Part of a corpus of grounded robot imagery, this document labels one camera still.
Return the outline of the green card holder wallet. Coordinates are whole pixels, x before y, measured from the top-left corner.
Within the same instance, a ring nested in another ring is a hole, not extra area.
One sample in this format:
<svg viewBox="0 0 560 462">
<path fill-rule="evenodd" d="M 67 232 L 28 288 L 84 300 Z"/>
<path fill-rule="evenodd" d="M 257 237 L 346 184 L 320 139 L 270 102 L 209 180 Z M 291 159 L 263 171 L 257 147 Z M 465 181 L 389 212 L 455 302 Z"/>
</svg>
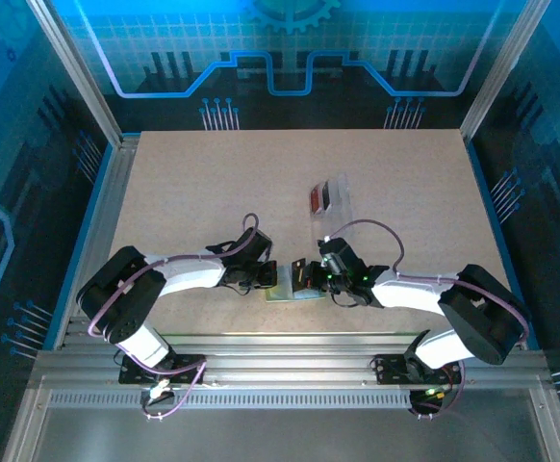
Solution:
<svg viewBox="0 0 560 462">
<path fill-rule="evenodd" d="M 325 294 L 312 289 L 293 289 L 293 270 L 289 265 L 277 269 L 277 284 L 265 289 L 266 302 L 295 302 L 324 299 Z"/>
</svg>

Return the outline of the clear acrylic card stand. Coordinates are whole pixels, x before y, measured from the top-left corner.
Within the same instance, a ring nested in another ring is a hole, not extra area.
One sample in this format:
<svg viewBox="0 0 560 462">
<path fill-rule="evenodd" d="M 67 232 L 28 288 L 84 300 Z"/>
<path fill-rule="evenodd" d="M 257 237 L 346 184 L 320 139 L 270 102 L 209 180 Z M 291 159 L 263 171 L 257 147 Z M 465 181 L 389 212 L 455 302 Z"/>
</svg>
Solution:
<svg viewBox="0 0 560 462">
<path fill-rule="evenodd" d="M 310 213 L 312 238 L 315 243 L 338 232 L 353 220 L 347 175 L 342 172 L 318 183 L 325 181 L 330 184 L 332 204 L 320 215 L 313 216 Z"/>
</svg>

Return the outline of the red card yellow lettering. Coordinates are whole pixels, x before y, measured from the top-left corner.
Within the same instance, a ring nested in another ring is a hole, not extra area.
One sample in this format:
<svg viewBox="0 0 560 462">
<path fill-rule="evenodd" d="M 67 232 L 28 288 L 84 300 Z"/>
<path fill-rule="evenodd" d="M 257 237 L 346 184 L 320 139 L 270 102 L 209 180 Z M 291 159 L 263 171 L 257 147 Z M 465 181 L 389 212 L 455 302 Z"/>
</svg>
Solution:
<svg viewBox="0 0 560 462">
<path fill-rule="evenodd" d="M 313 216 L 320 215 L 326 209 L 325 202 L 325 187 L 326 183 L 321 182 L 315 185 L 309 194 L 310 200 L 310 213 Z"/>
</svg>

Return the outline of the grey metal panel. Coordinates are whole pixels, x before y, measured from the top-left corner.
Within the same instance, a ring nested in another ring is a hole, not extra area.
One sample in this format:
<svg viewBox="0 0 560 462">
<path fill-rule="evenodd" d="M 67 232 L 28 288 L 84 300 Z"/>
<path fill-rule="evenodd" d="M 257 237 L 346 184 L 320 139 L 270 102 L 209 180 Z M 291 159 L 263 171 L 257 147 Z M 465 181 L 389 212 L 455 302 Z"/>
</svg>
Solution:
<svg viewBox="0 0 560 462">
<path fill-rule="evenodd" d="M 472 390 L 437 417 L 192 406 L 154 422 L 36 390 L 0 462 L 560 462 L 560 406 L 550 390 Z"/>
</svg>

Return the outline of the aluminium frame rail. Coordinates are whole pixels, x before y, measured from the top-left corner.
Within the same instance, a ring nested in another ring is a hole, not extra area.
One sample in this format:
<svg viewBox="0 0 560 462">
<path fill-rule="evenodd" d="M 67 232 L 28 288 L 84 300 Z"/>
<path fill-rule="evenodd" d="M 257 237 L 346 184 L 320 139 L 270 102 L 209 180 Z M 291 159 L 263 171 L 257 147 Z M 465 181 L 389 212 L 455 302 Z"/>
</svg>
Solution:
<svg viewBox="0 0 560 462">
<path fill-rule="evenodd" d="M 204 382 L 234 389 L 372 388 L 371 358 L 402 353 L 411 334 L 226 334 L 173 335 L 178 353 L 206 356 Z M 68 334 L 59 350 L 42 351 L 33 366 L 31 389 L 114 389 L 115 348 L 82 333 Z M 469 390 L 549 388 L 552 380 L 541 351 L 515 349 L 501 366 L 470 359 L 465 363 Z"/>
</svg>

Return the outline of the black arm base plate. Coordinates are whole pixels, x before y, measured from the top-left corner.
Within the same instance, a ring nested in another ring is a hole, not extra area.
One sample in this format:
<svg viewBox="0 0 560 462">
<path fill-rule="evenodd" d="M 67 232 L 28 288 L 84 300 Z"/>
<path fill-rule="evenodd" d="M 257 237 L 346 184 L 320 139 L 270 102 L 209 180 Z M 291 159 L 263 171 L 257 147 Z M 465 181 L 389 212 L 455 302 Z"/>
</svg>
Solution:
<svg viewBox="0 0 560 462">
<path fill-rule="evenodd" d="M 127 356 L 121 360 L 118 383 L 120 385 L 151 385 L 160 382 L 162 379 L 169 379 L 171 384 L 190 383 L 199 367 L 199 363 L 205 359 L 201 354 L 176 354 L 170 353 L 168 358 L 163 360 L 155 369 L 168 372 L 169 370 L 185 369 L 175 375 L 159 375 L 152 373 Z"/>
<path fill-rule="evenodd" d="M 420 360 L 402 354 L 377 354 L 369 361 L 379 385 L 459 385 L 462 374 L 457 364 L 431 369 Z"/>
</svg>

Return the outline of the aluminium side rail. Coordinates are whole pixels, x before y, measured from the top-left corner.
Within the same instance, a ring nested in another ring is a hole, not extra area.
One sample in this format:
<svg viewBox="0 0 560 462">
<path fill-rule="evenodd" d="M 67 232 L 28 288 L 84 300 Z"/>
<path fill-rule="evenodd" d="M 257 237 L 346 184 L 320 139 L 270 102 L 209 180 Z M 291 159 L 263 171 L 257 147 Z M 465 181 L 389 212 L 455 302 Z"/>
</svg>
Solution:
<svg viewBox="0 0 560 462">
<path fill-rule="evenodd" d="M 129 134 L 119 148 L 109 147 L 105 153 L 46 334 L 45 350 L 61 347 L 77 311 L 78 291 L 107 261 L 139 141 L 139 134 Z"/>
</svg>

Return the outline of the aluminium corner post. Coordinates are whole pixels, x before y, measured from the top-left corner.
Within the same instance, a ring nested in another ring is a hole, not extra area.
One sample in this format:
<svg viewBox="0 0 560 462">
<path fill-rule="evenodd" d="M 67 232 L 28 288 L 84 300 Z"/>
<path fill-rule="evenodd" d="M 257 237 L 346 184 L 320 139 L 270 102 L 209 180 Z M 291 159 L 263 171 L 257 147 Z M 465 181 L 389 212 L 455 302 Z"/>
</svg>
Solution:
<svg viewBox="0 0 560 462">
<path fill-rule="evenodd" d="M 516 67 L 550 3 L 551 0 L 526 0 L 460 126 L 460 134 L 465 143 L 469 143 L 473 139 L 485 116 L 492 108 L 496 97 Z"/>
<path fill-rule="evenodd" d="M 123 144 L 122 132 L 89 67 L 51 0 L 26 0 L 26 3 L 60 58 L 71 81 L 82 95 L 108 143 L 112 148 L 119 149 Z"/>
</svg>

